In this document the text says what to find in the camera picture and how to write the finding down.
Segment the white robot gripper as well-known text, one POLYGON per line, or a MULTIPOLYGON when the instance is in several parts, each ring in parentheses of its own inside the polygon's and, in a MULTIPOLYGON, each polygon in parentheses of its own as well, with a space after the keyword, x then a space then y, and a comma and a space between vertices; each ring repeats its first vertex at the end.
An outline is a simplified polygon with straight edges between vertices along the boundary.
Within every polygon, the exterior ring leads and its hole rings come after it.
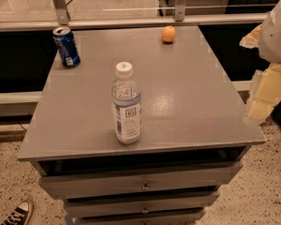
POLYGON ((271 62, 267 69, 253 75, 246 102, 246 121, 263 123, 281 102, 281 0, 261 25, 242 37, 239 45, 259 47, 259 56, 271 62))

